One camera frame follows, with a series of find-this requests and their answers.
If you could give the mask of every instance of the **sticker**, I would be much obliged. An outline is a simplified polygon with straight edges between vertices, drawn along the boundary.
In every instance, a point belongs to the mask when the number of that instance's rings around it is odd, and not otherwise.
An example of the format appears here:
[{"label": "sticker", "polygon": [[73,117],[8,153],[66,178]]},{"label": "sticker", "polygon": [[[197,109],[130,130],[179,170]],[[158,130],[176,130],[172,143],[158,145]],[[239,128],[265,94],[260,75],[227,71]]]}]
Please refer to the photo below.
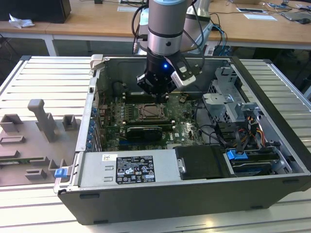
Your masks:
[{"label": "sticker", "polygon": [[103,154],[102,161],[116,161],[118,154]]},{"label": "sticker", "polygon": [[156,182],[152,156],[116,157],[117,184]]}]

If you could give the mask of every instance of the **robotic arm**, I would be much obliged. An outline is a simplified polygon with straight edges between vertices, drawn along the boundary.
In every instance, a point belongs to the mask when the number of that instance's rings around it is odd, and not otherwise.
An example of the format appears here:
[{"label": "robotic arm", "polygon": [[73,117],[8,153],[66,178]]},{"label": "robotic arm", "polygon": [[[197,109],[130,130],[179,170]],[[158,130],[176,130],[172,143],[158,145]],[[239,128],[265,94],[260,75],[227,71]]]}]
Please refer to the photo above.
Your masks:
[{"label": "robotic arm", "polygon": [[192,0],[149,0],[148,48],[145,73],[138,85],[160,98],[196,80],[201,72],[191,67],[180,51],[187,8]]}]

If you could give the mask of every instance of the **wooden desk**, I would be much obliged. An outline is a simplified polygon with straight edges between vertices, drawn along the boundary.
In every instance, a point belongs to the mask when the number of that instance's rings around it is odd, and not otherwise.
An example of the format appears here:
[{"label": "wooden desk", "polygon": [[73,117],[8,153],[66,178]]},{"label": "wooden desk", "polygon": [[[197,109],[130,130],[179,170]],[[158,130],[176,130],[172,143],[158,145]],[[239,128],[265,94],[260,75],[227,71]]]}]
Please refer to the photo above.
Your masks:
[{"label": "wooden desk", "polygon": [[[6,37],[40,38],[45,40],[49,54],[57,55],[54,40],[86,41],[133,41],[131,32],[132,12],[118,12],[118,4],[94,1],[70,0],[71,14],[64,24],[38,23],[30,28],[14,28],[8,22],[0,22],[0,33]],[[214,0],[209,11],[218,12],[222,29],[228,35],[227,45],[241,47],[266,47],[311,50],[311,24],[302,25],[291,22],[285,17],[269,12],[277,21],[247,19],[237,12],[237,5],[226,0]],[[260,5],[238,4],[238,7],[261,8],[275,11]],[[218,23],[217,17],[212,20]],[[218,32],[211,32],[208,45],[215,46],[220,39]]]},{"label": "wooden desk", "polygon": [[[282,1],[269,1],[280,4]],[[296,7],[297,3],[306,5],[307,3],[290,1],[290,6]],[[252,44],[263,44],[264,47],[271,48],[297,48],[296,46],[307,46],[311,48],[311,24],[300,24],[289,21],[284,16],[276,14],[276,10],[268,6],[260,5],[245,5],[232,4],[226,5],[225,0],[215,0],[210,4],[209,11],[212,12],[238,12],[237,7],[256,8],[263,10],[270,10],[269,15],[273,16],[277,21],[254,20],[248,19],[241,14],[218,14],[222,29],[228,35],[228,44],[237,45],[242,44],[246,46]],[[211,16],[214,23],[218,23],[216,15]],[[212,32],[209,40],[219,40],[218,32]]]}]

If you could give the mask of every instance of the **blue release tab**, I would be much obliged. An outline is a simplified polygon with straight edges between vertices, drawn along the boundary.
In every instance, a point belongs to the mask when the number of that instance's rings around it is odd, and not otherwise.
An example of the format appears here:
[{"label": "blue release tab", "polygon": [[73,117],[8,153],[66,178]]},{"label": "blue release tab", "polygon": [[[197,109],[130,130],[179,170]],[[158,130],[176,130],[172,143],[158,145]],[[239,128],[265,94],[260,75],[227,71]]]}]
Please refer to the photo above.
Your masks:
[{"label": "blue release tab", "polygon": [[54,177],[55,178],[67,178],[68,168],[56,169]]},{"label": "blue release tab", "polygon": [[229,150],[227,152],[227,156],[229,160],[232,159],[248,159],[247,154],[244,152],[243,154],[237,154],[236,150]]}]

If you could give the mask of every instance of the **motherboard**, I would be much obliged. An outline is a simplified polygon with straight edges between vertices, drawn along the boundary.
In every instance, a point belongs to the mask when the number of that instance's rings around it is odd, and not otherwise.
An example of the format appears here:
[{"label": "motherboard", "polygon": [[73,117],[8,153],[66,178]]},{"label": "motherboard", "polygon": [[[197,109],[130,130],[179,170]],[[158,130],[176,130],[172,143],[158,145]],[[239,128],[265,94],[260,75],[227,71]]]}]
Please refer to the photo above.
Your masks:
[{"label": "motherboard", "polygon": [[102,101],[103,151],[159,150],[204,144],[195,124],[197,100],[169,94],[163,103],[145,97],[110,97]]}]

